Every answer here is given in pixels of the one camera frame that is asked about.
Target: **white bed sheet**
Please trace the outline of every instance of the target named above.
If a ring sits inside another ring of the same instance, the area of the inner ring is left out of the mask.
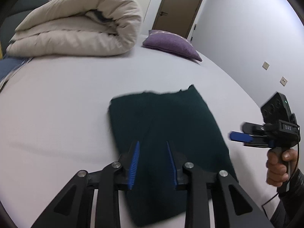
[[[136,45],[116,57],[41,57],[22,67],[0,93],[0,199],[28,228],[81,169],[117,160],[107,110],[118,95],[176,92],[194,84],[212,111],[240,185],[260,206],[276,193],[265,183],[267,149],[228,140],[244,121],[262,123],[259,107],[216,64],[198,64]],[[266,210],[272,214],[278,199]],[[120,200],[122,228],[135,227]],[[184,226],[184,214],[150,227]]]

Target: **folded towel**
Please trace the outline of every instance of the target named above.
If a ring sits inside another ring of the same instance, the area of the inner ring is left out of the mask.
[[[228,148],[212,113],[192,85],[177,93],[141,93],[112,99],[112,131],[119,153],[140,142],[133,189],[126,193],[131,217],[145,226],[186,211],[186,192],[175,191],[164,166],[167,140],[203,170],[226,170],[235,179]]]
[[[52,0],[16,28],[7,54],[118,55],[135,45],[141,22],[135,0]]]

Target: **gray sofa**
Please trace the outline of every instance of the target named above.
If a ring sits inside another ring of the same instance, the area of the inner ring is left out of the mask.
[[[6,53],[11,38],[15,34],[16,27],[23,21],[23,19],[35,8],[38,8],[50,0],[18,0],[12,7],[10,13],[4,20],[0,27],[0,42],[2,53]]]

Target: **beige comforter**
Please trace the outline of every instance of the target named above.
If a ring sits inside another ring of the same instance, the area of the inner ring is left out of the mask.
[[[129,51],[142,23],[135,0],[52,0],[16,28],[9,56],[108,56]]]

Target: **cable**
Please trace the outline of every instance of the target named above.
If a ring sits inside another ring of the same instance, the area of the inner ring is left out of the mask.
[[[297,162],[296,162],[296,164],[295,164],[295,168],[294,168],[294,170],[293,170],[293,172],[292,172],[292,174],[291,174],[291,177],[288,179],[287,183],[290,182],[290,180],[291,180],[291,179],[293,178],[293,176],[295,175],[295,172],[297,171],[297,167],[298,167],[298,164],[299,164],[299,158],[300,158],[300,142],[299,142],[299,141],[298,141],[298,146],[297,146],[297,148],[298,148]],[[266,215],[267,218],[268,218],[268,216],[267,216],[267,213],[266,213],[266,210],[265,210],[264,206],[265,206],[267,203],[271,202],[278,194],[279,194],[279,193],[276,193],[273,197],[271,197],[268,201],[266,201],[266,202],[262,205],[262,209],[263,209],[264,214]]]

